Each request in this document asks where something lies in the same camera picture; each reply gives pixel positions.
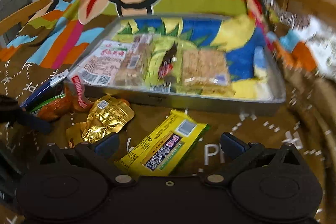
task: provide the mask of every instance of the red label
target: red label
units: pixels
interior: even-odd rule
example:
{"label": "red label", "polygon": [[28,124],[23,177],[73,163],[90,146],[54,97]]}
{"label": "red label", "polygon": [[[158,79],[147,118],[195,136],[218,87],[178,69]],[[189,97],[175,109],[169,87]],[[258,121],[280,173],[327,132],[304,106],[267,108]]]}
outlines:
{"label": "red label", "polygon": [[173,69],[173,65],[171,63],[165,66],[161,66],[159,68],[159,78],[165,77],[172,69]]}
{"label": "red label", "polygon": [[82,90],[82,83],[81,83],[81,80],[80,80],[79,76],[76,75],[76,76],[72,77],[71,80],[72,80],[73,84],[75,85],[75,89],[76,89],[76,92],[78,94],[78,104],[83,108],[88,107],[89,105],[87,103],[85,103],[82,99],[83,90]]}

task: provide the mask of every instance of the yellow biscuit wrapper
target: yellow biscuit wrapper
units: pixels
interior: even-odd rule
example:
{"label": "yellow biscuit wrapper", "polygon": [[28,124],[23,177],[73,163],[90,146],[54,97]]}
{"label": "yellow biscuit wrapper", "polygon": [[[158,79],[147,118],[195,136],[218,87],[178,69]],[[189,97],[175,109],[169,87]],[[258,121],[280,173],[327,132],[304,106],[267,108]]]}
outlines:
{"label": "yellow biscuit wrapper", "polygon": [[206,123],[196,123],[183,112],[170,116],[115,165],[133,177],[168,176],[197,143]]}
{"label": "yellow biscuit wrapper", "polygon": [[95,143],[110,133],[118,133],[134,117],[134,111],[120,99],[106,95],[90,109],[87,121],[67,129],[70,147],[85,141]]}

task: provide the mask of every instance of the barcode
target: barcode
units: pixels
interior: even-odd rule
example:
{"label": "barcode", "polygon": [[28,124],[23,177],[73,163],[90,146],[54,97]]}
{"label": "barcode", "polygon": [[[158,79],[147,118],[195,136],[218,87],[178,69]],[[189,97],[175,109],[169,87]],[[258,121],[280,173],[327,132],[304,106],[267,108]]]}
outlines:
{"label": "barcode", "polygon": [[102,100],[98,105],[97,105],[97,107],[99,107],[100,109],[104,109],[105,107],[107,107],[108,106],[108,102],[107,101],[105,101],[105,100]]}
{"label": "barcode", "polygon": [[159,91],[159,92],[170,92],[170,86],[169,85],[153,85],[150,87],[150,91]]}
{"label": "barcode", "polygon": [[93,75],[86,70],[82,72],[82,78],[89,82],[89,83],[94,83],[94,81],[97,79],[98,75]]}
{"label": "barcode", "polygon": [[179,126],[178,128],[176,128],[176,132],[177,133],[181,133],[184,136],[189,136],[189,134],[194,130],[194,128],[196,127],[196,124],[193,122],[190,122],[188,120],[184,120]]}
{"label": "barcode", "polygon": [[106,84],[110,81],[110,79],[111,79],[111,77],[102,75],[102,76],[99,78],[97,84],[106,85]]}
{"label": "barcode", "polygon": [[139,59],[140,59],[140,55],[132,55],[131,60],[127,65],[127,68],[128,69],[135,69]]}

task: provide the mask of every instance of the gold foil wrapper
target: gold foil wrapper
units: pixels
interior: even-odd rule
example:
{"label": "gold foil wrapper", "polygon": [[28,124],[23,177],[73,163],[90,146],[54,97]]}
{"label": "gold foil wrapper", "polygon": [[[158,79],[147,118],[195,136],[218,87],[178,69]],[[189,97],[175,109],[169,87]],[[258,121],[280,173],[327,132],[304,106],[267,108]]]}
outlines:
{"label": "gold foil wrapper", "polygon": [[118,133],[133,117],[134,111],[124,101],[106,95],[94,103],[86,123],[67,129],[69,145],[81,141],[95,143],[110,133]]}

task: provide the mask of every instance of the tray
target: tray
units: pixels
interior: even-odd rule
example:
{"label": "tray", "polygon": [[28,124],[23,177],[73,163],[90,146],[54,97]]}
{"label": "tray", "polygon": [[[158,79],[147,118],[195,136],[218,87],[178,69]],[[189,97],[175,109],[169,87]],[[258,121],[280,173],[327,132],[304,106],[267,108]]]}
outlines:
{"label": "tray", "polygon": [[[76,62],[70,67],[70,73],[73,72],[78,64],[93,50],[95,50],[102,39],[113,37],[121,28],[121,20],[128,19],[158,19],[158,18],[189,18],[189,19],[219,19],[228,20],[229,17],[208,15],[208,14],[156,14],[146,16],[129,16],[116,19],[110,23],[103,32],[85,49]],[[227,97],[209,97],[203,95],[186,95],[177,93],[165,93],[149,90],[139,90],[132,88],[117,88],[95,86],[85,83],[85,96],[100,98],[105,94],[123,98],[131,103],[146,104],[152,106],[162,106],[177,109],[195,109],[208,112],[227,112],[227,113],[245,113],[255,115],[273,115],[280,105],[285,102],[286,91],[285,84],[278,66],[272,58],[268,48],[264,48],[267,61],[268,84],[274,99],[237,99]]]}

